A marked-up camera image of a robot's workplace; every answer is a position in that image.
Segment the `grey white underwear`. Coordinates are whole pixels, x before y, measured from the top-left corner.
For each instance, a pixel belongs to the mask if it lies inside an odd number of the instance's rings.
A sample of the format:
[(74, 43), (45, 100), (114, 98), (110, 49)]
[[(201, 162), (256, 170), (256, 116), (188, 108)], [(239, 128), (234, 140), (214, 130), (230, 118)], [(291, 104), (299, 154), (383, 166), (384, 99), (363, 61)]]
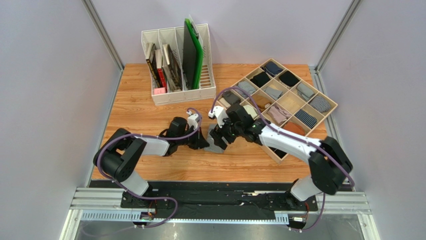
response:
[(206, 135), (206, 141), (209, 143), (208, 147), (203, 148), (206, 152), (211, 152), (215, 154), (223, 154), (224, 150), (220, 148), (219, 146), (215, 145), (214, 139), (211, 136), (211, 131), (215, 128), (215, 124), (210, 124), (208, 127), (207, 135)]

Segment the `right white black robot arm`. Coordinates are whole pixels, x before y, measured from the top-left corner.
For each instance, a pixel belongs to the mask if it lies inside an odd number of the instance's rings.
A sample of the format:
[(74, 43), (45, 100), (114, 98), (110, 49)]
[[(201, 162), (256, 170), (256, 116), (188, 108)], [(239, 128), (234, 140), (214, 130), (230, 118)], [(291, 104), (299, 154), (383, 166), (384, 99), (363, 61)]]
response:
[(297, 201), (305, 201), (320, 193), (335, 195), (353, 169), (340, 144), (332, 137), (321, 140), (296, 134), (263, 116), (254, 119), (239, 104), (227, 109), (214, 106), (208, 117), (217, 121), (211, 136), (215, 145), (223, 150), (237, 137), (242, 137), (247, 142), (274, 148), (304, 161), (309, 166), (309, 175), (297, 179), (287, 190)]

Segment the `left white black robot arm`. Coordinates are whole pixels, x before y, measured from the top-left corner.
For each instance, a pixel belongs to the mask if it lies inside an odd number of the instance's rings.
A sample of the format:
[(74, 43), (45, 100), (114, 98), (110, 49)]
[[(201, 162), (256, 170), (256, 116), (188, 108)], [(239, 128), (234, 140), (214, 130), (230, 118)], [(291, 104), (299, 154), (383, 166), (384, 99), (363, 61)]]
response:
[(160, 200), (152, 186), (135, 170), (142, 156), (168, 157), (180, 146), (200, 150), (209, 146), (201, 132), (202, 118), (198, 113), (187, 118), (175, 117), (158, 136), (131, 133), (119, 128), (93, 157), (101, 174), (118, 183), (132, 197), (142, 201)]

